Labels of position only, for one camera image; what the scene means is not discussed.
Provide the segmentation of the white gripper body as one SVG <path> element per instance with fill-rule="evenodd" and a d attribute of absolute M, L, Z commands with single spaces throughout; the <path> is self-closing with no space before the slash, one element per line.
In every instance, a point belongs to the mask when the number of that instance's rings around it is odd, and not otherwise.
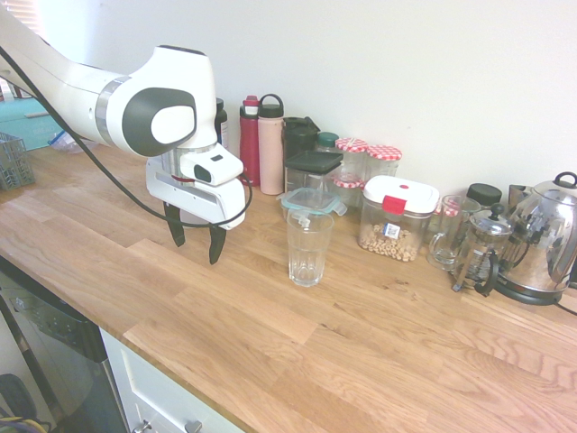
<path fill-rule="evenodd" d="M 245 190 L 238 179 L 219 186 L 203 182 L 181 182 L 174 179 L 161 165 L 161 158 L 149 158 L 146 163 L 146 185 L 152 196 L 184 212 L 187 223 L 219 223 L 231 230 L 245 219 Z"/>

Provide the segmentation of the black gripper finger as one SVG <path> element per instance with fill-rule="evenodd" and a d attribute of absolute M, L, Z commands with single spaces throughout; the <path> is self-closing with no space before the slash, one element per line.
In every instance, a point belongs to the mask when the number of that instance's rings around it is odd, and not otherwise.
<path fill-rule="evenodd" d="M 172 239 L 177 247 L 186 242 L 184 227 L 180 219 L 180 209 L 168 202 L 163 203 L 163 209 Z"/>
<path fill-rule="evenodd" d="M 221 226 L 211 225 L 209 227 L 210 245 L 209 245 L 209 262 L 214 265 L 218 262 L 223 251 L 227 230 Z"/>

